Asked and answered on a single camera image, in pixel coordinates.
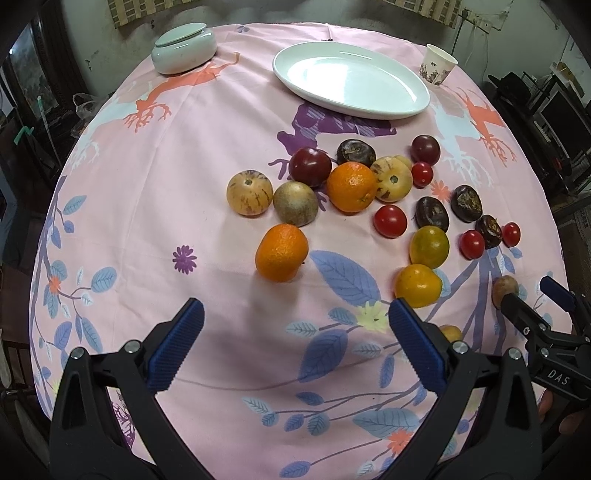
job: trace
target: paper cup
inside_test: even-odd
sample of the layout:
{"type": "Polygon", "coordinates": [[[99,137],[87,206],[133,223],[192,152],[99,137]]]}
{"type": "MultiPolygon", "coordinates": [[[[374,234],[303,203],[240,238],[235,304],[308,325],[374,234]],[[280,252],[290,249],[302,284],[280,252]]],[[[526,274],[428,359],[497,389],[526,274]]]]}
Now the paper cup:
{"type": "Polygon", "coordinates": [[[449,53],[435,45],[427,45],[419,73],[429,83],[441,85],[456,65],[457,60],[449,53]]]}

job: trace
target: red tomato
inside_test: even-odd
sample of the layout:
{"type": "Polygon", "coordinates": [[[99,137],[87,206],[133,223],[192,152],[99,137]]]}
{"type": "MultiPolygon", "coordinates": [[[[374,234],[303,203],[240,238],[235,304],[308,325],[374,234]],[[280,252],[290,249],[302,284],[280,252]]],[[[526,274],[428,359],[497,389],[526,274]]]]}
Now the red tomato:
{"type": "Polygon", "coordinates": [[[411,172],[415,187],[423,189],[433,181],[433,169],[428,163],[423,161],[415,163],[411,172]]]}
{"type": "Polygon", "coordinates": [[[468,230],[460,237],[460,251],[468,260],[476,260],[484,254],[484,237],[476,230],[468,230]]]}
{"type": "Polygon", "coordinates": [[[516,223],[507,223],[503,227],[503,241],[508,247],[514,247],[521,240],[521,230],[516,223]]]}
{"type": "Polygon", "coordinates": [[[386,238],[397,238],[408,226],[404,212],[396,205],[384,205],[374,215],[374,227],[386,238]]]}

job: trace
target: tangerine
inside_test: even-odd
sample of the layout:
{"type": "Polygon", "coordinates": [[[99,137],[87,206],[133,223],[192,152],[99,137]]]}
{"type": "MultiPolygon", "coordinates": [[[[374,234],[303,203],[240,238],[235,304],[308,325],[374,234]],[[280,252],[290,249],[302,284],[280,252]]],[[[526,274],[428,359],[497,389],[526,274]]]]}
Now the tangerine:
{"type": "Polygon", "coordinates": [[[345,213],[357,213],[374,201],[378,181],[365,165],[347,162],[330,173],[326,188],[335,207],[345,213]]]}
{"type": "Polygon", "coordinates": [[[270,281],[290,281],[307,256],[306,236],[298,227],[282,223],[262,238],[255,255],[256,270],[270,281]]]}

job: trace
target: ceramic lid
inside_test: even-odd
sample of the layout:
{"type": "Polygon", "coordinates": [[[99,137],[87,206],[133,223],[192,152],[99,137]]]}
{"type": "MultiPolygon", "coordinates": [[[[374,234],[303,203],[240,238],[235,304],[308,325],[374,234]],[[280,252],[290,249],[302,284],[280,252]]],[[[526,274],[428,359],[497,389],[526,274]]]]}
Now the ceramic lid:
{"type": "Polygon", "coordinates": [[[180,27],[173,28],[167,31],[162,37],[156,40],[157,47],[165,47],[185,40],[186,38],[193,37],[199,32],[203,31],[207,25],[205,23],[188,23],[181,25],[180,27]]]}

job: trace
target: curtain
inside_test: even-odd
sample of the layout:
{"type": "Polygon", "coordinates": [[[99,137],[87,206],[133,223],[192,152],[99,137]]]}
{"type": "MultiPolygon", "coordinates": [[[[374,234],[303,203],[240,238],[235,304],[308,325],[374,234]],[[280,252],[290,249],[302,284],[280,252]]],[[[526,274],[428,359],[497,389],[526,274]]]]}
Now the curtain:
{"type": "Polygon", "coordinates": [[[462,0],[383,0],[454,28],[462,0]]]}
{"type": "Polygon", "coordinates": [[[196,0],[107,0],[115,28],[138,18],[196,0]]]}

